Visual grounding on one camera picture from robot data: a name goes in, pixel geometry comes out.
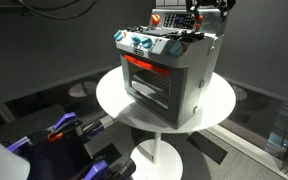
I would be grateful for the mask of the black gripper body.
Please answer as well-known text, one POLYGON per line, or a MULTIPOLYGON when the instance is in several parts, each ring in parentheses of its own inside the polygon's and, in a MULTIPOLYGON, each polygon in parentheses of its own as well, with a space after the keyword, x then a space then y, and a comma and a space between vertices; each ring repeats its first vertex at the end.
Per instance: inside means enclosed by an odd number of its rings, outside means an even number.
POLYGON ((193 0, 185 0, 186 11, 193 14, 196 21, 201 20, 198 8, 201 6, 213 6, 220 11, 220 17, 222 20, 226 19, 229 11, 236 4, 236 0, 196 0, 196 4, 193 4, 193 0))

